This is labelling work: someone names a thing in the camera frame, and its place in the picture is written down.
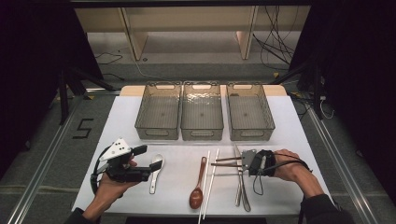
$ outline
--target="wire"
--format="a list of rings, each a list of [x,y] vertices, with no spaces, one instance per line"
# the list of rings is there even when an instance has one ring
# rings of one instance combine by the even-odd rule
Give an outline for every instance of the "wire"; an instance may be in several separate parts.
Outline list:
[[[314,104],[314,101],[312,99],[306,99],[303,97],[299,97],[297,94],[292,93],[292,92],[288,92],[288,96],[290,97],[290,99],[293,102],[297,102],[297,103],[303,105],[304,112],[297,113],[297,115],[300,116],[300,120],[302,120],[304,118],[304,116],[306,115],[306,113],[308,112],[308,110],[310,109],[311,105]]]
[[[134,60],[134,64],[136,64],[137,70],[139,71],[139,74],[142,77],[153,77],[153,78],[158,78],[160,80],[165,80],[165,81],[174,81],[173,79],[168,79],[168,78],[163,78],[163,77],[155,77],[155,76],[150,76],[150,75],[143,74],[143,72],[140,70],[139,64],[136,62],[136,60]]]
[[[102,57],[102,56],[105,55],[105,54],[108,54],[108,55],[111,55],[111,56],[116,56],[116,57],[119,57],[119,58],[117,58],[117,59],[115,59],[115,60],[113,60],[113,61],[110,61],[110,62],[108,62],[108,63],[99,63],[99,64],[110,64],[110,63],[114,63],[114,62],[116,62],[116,61],[118,61],[119,59],[122,58],[122,55],[120,55],[120,54],[112,54],[112,53],[108,53],[108,52],[103,52],[103,53],[99,54],[98,56],[96,56],[95,59],[100,58],[100,57]]]
[[[293,21],[293,23],[291,25],[291,28],[290,28],[289,32],[283,38],[280,36],[279,29],[278,29],[278,15],[279,15],[279,12],[280,12],[280,7],[276,6],[274,11],[272,12],[272,15],[270,15],[270,12],[268,11],[267,7],[265,7],[265,12],[266,12],[266,14],[268,16],[268,19],[271,22],[270,34],[266,37],[265,41],[261,41],[259,38],[257,38],[257,36],[255,36],[255,34],[253,34],[253,37],[256,39],[256,41],[259,43],[259,45],[262,47],[262,51],[261,51],[261,55],[260,55],[260,59],[262,61],[262,64],[265,67],[272,68],[272,69],[275,69],[275,70],[289,70],[289,69],[283,69],[283,68],[275,68],[273,66],[267,65],[264,62],[263,58],[262,58],[262,53],[263,53],[264,50],[267,51],[267,62],[269,62],[269,53],[271,53],[272,55],[276,56],[283,63],[286,63],[286,64],[290,65],[290,62],[288,62],[288,59],[287,59],[286,56],[288,55],[290,58],[292,58],[292,54],[294,52],[294,49],[288,47],[283,40],[285,40],[289,36],[289,34],[291,33],[291,31],[292,31],[292,29],[294,27],[294,24],[297,21],[299,8],[297,7],[296,14],[295,14],[295,17],[294,17],[294,21]],[[273,44],[272,45],[267,43],[270,37],[273,38]],[[272,49],[275,49],[275,50],[279,51],[282,54],[282,56],[279,56],[278,54],[274,53],[272,51]]]
[[[98,159],[96,160],[96,164],[95,164],[95,166],[94,166],[94,168],[93,168],[93,173],[91,174],[91,179],[90,179],[90,182],[91,182],[91,189],[92,189],[92,192],[93,192],[93,194],[96,194],[96,191],[98,190],[98,186],[97,186],[97,183],[99,182],[98,181],[98,176],[100,175],[100,174],[102,174],[102,173],[97,173],[98,172],[98,167],[99,167],[99,163],[100,163],[100,158],[108,151],[108,149],[110,148],[110,147],[106,147],[103,151],[102,151],[102,153],[99,155],[99,157],[98,157]]]
[[[332,117],[334,117],[334,110],[332,111],[332,114],[331,114],[329,117],[327,117],[326,113],[323,111],[323,107],[322,107],[323,101],[324,101],[324,100],[321,100],[321,101],[320,101],[320,110],[321,110],[323,116],[324,116],[326,119],[332,119]]]
[[[280,153],[273,153],[273,155],[274,155],[274,156],[285,156],[285,157],[290,157],[290,158],[295,159],[295,161],[283,161],[283,162],[281,162],[281,163],[276,163],[275,165],[272,165],[272,166],[270,166],[270,167],[267,167],[267,168],[264,168],[264,169],[259,170],[259,171],[257,172],[257,174],[256,174],[256,177],[254,178],[254,181],[253,181],[253,191],[254,191],[256,194],[258,194],[258,195],[263,195],[263,194],[264,194],[264,192],[263,192],[263,187],[262,187],[262,174],[264,174],[265,171],[274,170],[274,169],[276,169],[276,168],[278,168],[278,167],[280,167],[280,166],[284,166],[284,165],[291,164],[291,163],[300,163],[303,167],[305,167],[309,172],[312,173],[312,170],[309,169],[309,167],[308,167],[308,165],[306,164],[306,162],[303,161],[303,160],[301,160],[300,158],[293,157],[293,156],[286,155],[286,154],[280,154]],[[257,177],[259,177],[259,180],[260,180],[260,187],[261,187],[261,190],[262,190],[261,192],[257,192],[257,191],[256,191],[255,185],[256,185]]]
[[[117,77],[117,78],[119,78],[120,80],[125,81],[125,78],[116,76],[116,75],[114,75],[114,74],[112,74],[112,73],[104,73],[104,74],[102,74],[102,75],[104,75],[104,76],[113,76],[113,77]]]

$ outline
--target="sleeve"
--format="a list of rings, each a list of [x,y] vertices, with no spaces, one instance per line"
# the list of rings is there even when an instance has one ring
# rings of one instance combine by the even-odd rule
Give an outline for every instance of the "sleeve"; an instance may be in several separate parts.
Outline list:
[[[82,209],[76,208],[64,224],[92,224],[82,213],[84,213]]]
[[[327,194],[308,198],[301,203],[308,224],[355,223],[352,216],[335,208]]]

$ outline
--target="plastic storage container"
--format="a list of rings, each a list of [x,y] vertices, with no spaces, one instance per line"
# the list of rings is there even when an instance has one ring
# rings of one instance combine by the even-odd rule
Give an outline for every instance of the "plastic storage container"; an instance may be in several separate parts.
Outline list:
[[[268,141],[275,129],[262,84],[228,83],[227,106],[233,141]]]
[[[178,139],[180,96],[179,82],[149,82],[146,85],[134,125],[140,139]]]
[[[181,115],[183,140],[221,140],[223,129],[219,83],[185,82]]]

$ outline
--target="white ceramic spoon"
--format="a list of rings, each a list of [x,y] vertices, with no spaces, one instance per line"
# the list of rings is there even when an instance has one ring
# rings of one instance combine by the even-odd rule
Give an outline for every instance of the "white ceramic spoon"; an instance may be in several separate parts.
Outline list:
[[[156,162],[156,161],[163,161],[163,164],[161,165],[161,169],[163,168],[163,165],[165,164],[165,158],[163,157],[163,155],[161,154],[157,154],[152,158],[152,163]],[[160,173],[161,169],[154,171],[154,173],[152,173],[152,179],[151,179],[151,185],[149,187],[149,193],[153,194],[155,193],[155,186],[157,184],[157,176]]]

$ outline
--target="hand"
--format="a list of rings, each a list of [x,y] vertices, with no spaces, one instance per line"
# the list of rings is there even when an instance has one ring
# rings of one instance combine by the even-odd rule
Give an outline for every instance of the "hand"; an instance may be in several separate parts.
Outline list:
[[[293,161],[296,160],[294,158],[300,158],[298,154],[288,151],[287,149],[274,151],[274,154],[278,154],[276,155],[276,163]],[[317,178],[298,162],[277,167],[274,176],[295,182],[303,191],[305,198],[310,198],[324,193]]]
[[[287,149],[274,151],[274,154],[276,158],[276,164],[282,163],[284,161],[297,161],[294,158],[300,159],[297,153],[291,152]],[[283,180],[296,182],[298,175],[303,173],[310,172],[302,164],[294,162],[277,167],[274,176]]]
[[[133,161],[134,156],[129,160],[131,166],[136,166]],[[128,188],[137,185],[139,182],[120,183],[110,179],[106,173],[103,173],[99,182],[99,188],[91,204],[82,214],[88,220],[94,222],[113,204]]]

